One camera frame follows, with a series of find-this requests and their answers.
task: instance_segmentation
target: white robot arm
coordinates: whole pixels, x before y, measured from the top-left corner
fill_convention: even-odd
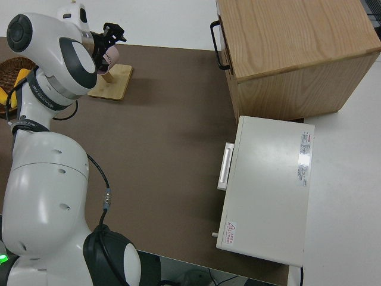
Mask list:
[[[139,285],[135,247],[103,224],[109,186],[104,214],[91,232],[85,221],[88,155],[76,141],[49,131],[54,116],[95,86],[104,52],[125,41],[123,32],[109,23],[103,34],[90,32],[82,4],[61,8],[57,18],[19,14],[8,26],[10,48],[38,68],[16,92],[2,240],[18,257],[0,266],[0,285]]]

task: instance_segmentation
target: warning label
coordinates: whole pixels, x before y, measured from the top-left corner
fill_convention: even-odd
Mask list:
[[[233,244],[234,237],[236,233],[237,223],[236,222],[227,222],[226,223],[226,235],[225,235],[225,243]]]
[[[298,160],[298,182],[302,186],[307,186],[310,172],[311,159],[311,134],[304,132],[301,136],[299,160]]]

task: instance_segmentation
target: green indicator light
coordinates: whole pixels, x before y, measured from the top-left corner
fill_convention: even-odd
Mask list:
[[[8,256],[5,254],[0,255],[0,265],[6,261],[8,261]]]

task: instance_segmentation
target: wooden drawer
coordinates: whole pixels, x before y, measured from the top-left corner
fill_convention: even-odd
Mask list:
[[[237,121],[336,112],[381,51],[358,0],[217,0],[217,11]]]

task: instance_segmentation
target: white box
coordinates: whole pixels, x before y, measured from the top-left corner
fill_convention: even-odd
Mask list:
[[[240,116],[217,248],[302,266],[314,130]]]

